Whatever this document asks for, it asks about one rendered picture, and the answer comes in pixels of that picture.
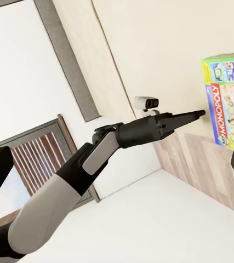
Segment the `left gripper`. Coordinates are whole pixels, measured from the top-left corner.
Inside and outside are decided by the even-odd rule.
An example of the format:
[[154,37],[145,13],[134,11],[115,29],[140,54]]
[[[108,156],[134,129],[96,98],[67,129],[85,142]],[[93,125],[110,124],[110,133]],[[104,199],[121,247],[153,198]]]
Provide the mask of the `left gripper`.
[[178,115],[160,113],[154,116],[144,116],[131,122],[129,125],[130,137],[137,145],[162,140],[174,133],[178,127],[194,122],[205,114],[205,110],[199,110]]

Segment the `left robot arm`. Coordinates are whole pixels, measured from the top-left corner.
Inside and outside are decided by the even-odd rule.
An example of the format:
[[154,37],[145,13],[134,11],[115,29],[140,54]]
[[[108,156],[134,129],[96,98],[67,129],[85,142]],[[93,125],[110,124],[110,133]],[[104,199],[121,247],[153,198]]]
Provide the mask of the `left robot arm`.
[[136,96],[133,105],[141,110],[141,119],[94,129],[93,144],[86,142],[23,205],[14,220],[0,226],[0,263],[17,263],[26,254],[41,249],[117,149],[162,140],[206,114],[205,110],[178,115],[150,110],[158,104],[158,98]]

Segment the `board game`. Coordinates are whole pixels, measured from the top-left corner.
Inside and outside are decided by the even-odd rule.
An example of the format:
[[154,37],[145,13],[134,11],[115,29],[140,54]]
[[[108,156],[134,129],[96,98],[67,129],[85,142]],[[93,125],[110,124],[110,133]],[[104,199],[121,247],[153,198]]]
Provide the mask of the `board game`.
[[214,141],[234,152],[234,54],[201,60]]

